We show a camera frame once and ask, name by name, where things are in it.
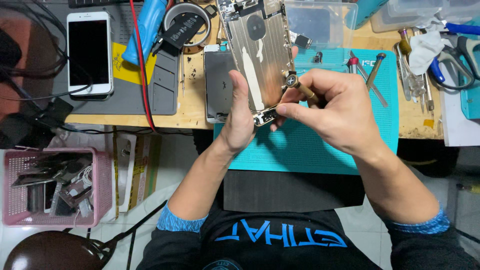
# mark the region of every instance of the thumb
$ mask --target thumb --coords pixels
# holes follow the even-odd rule
[[[242,74],[236,70],[231,70],[228,75],[232,80],[232,107],[240,106],[248,108],[248,83]]]
[[[304,107],[298,103],[283,103],[277,106],[276,112],[281,116],[292,118],[309,127],[314,127],[318,122],[319,110]]]

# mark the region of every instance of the wrist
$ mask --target wrist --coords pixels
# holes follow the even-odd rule
[[[235,151],[230,150],[222,136],[217,137],[208,150],[210,159],[222,162],[224,165],[230,165],[237,154]]]
[[[353,158],[355,160],[361,160],[367,164],[374,164],[377,162],[382,162],[389,152],[391,152],[390,148],[388,148],[383,140],[380,140],[380,142],[376,145],[365,147],[364,150],[361,150],[353,155]]]

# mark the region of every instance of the white iphone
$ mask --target white iphone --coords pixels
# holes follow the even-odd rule
[[[106,12],[70,13],[67,16],[68,91],[75,96],[105,95],[113,92],[110,17]]]

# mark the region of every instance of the blue handle pliers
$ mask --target blue handle pliers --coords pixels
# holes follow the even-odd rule
[[[472,25],[456,25],[442,21],[445,27],[449,30],[448,34],[442,34],[442,38],[449,39],[453,47],[446,46],[435,57],[430,64],[430,72],[435,78],[435,81],[449,89],[462,90],[466,89],[475,82],[475,79],[480,80],[480,68],[478,62],[475,60],[473,50],[477,45],[480,45],[480,40],[469,39],[464,36],[458,36],[456,33],[480,35],[480,26]],[[463,64],[460,56],[465,57],[470,70]],[[451,62],[467,79],[462,86],[448,86],[444,84],[445,78],[440,71],[438,64],[440,62]]]

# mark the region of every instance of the red wire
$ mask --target red wire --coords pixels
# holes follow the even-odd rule
[[[165,11],[167,12],[173,6],[173,0],[168,0],[167,8]]]
[[[144,62],[144,55],[142,50],[142,43],[140,41],[140,33],[138,31],[137,16],[135,14],[135,8],[133,7],[133,0],[130,0],[130,9],[132,10],[133,24],[135,25],[135,33],[137,36],[138,58],[139,58],[139,64],[140,64],[140,74],[142,75],[142,90],[143,90],[143,97],[144,97],[145,113],[147,116],[148,125],[150,126],[150,128],[152,128],[154,132],[156,132],[155,126],[151,121],[152,116],[148,111],[148,100],[146,98],[146,85],[145,85],[145,77],[144,77],[144,65],[142,64],[145,62]]]

